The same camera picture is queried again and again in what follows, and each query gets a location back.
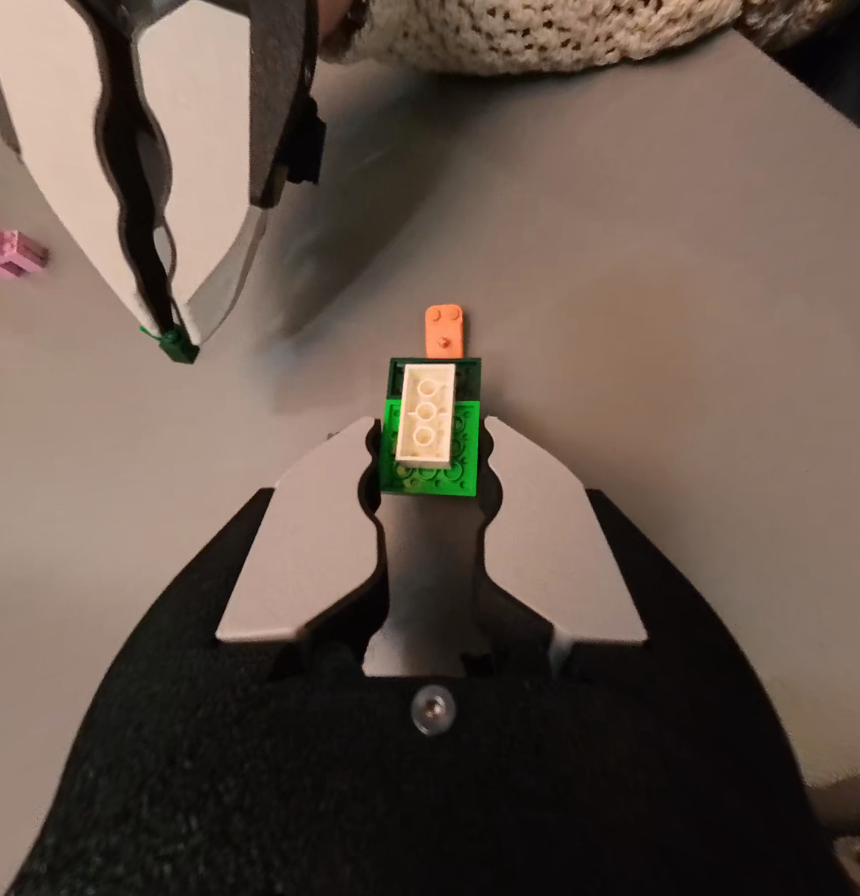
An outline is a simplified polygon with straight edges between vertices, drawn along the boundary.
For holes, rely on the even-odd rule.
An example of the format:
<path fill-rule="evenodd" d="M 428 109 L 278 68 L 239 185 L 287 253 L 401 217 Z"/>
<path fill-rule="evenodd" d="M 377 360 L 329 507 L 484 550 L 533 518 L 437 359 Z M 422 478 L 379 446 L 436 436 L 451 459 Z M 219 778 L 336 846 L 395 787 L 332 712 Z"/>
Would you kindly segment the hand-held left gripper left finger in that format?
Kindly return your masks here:
<path fill-rule="evenodd" d="M 215 636 L 291 643 L 380 569 L 381 534 L 359 493 L 377 420 L 362 417 L 277 480 Z"/>

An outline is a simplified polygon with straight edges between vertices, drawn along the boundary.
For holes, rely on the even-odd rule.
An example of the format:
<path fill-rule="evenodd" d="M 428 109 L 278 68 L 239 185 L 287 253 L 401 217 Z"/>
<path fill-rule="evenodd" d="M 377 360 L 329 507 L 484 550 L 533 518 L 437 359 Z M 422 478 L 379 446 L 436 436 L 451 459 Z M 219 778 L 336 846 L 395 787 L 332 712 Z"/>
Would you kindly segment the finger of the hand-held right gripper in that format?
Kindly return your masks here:
<path fill-rule="evenodd" d="M 123 252 L 142 329 L 203 345 L 241 297 L 268 213 L 250 203 L 250 22 L 216 2 L 122 2 L 137 118 Z"/>
<path fill-rule="evenodd" d="M 120 205 L 96 145 L 103 91 L 88 23 L 63 1 L 0 1 L 0 91 L 21 161 L 140 325 L 157 332 L 120 243 Z"/>

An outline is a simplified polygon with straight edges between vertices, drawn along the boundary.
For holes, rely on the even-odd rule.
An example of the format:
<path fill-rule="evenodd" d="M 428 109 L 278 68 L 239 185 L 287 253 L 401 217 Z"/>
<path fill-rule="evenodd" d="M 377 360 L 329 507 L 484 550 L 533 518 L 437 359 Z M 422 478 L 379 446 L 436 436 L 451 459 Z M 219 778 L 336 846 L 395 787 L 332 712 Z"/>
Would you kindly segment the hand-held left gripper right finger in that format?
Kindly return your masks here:
<path fill-rule="evenodd" d="M 581 479 L 497 417 L 481 447 L 478 627 L 493 654 L 527 651 L 558 672 L 577 645 L 646 644 Z"/>

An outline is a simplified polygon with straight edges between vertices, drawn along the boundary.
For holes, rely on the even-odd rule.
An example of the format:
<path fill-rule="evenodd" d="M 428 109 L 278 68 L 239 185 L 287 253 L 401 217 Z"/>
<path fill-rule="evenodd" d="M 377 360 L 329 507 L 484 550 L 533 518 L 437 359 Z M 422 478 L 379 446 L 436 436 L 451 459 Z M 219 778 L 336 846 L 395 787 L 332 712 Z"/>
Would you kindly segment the green tiled lego assembly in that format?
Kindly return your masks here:
<path fill-rule="evenodd" d="M 391 495 L 473 497 L 479 471 L 480 401 L 455 401 L 451 467 L 414 469 L 395 460 L 401 399 L 386 399 L 382 417 L 379 476 Z"/>

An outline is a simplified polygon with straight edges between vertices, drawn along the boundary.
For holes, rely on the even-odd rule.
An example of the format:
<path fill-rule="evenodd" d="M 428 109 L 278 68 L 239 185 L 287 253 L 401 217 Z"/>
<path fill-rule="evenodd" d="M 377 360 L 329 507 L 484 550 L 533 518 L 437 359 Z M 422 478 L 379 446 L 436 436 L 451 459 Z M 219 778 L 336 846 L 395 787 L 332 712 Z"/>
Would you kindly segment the small dark green lego piece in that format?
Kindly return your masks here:
<path fill-rule="evenodd" d="M 160 334 L 155 334 L 143 326 L 140 327 L 140 330 L 157 342 L 160 349 L 174 363 L 193 364 L 200 354 L 200 347 L 190 341 L 187 330 L 179 323 Z"/>

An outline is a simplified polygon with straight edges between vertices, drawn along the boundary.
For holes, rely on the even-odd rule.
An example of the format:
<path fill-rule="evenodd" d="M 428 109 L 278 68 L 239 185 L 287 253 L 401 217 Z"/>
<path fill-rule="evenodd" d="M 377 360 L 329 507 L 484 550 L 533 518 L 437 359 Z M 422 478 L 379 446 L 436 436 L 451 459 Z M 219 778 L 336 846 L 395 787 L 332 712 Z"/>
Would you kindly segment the person's left forearm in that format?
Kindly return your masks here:
<path fill-rule="evenodd" d="M 817 776 L 802 768 L 806 794 L 834 856 L 860 894 L 860 770 Z"/>

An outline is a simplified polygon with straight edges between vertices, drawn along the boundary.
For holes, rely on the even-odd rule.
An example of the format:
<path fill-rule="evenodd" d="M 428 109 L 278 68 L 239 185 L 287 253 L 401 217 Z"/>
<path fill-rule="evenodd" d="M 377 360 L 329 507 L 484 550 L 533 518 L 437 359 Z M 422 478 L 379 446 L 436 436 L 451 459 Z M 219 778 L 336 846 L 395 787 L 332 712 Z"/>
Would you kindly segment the pink lego piece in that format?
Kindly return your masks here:
<path fill-rule="evenodd" d="M 16 280 L 42 272 L 50 253 L 18 230 L 0 229 L 0 279 Z"/>

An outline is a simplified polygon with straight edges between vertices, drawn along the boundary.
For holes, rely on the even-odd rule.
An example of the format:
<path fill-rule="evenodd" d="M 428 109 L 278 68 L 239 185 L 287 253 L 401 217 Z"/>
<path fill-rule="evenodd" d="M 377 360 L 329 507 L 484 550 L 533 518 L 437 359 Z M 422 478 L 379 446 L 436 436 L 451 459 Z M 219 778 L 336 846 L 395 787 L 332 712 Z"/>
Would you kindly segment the orange lego brick separator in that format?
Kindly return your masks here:
<path fill-rule="evenodd" d="M 424 312 L 424 355 L 430 360 L 461 360 L 465 353 L 464 312 L 459 305 L 433 305 Z"/>

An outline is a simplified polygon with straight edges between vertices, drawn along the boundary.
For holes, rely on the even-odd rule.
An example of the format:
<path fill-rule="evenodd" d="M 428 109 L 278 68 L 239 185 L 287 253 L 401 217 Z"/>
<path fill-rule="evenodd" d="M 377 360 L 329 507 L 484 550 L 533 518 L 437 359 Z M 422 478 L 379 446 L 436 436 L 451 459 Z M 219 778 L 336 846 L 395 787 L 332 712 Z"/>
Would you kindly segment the person's right hand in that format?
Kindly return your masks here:
<path fill-rule="evenodd" d="M 317 1 L 320 44 L 327 42 L 342 27 L 354 1 Z"/>

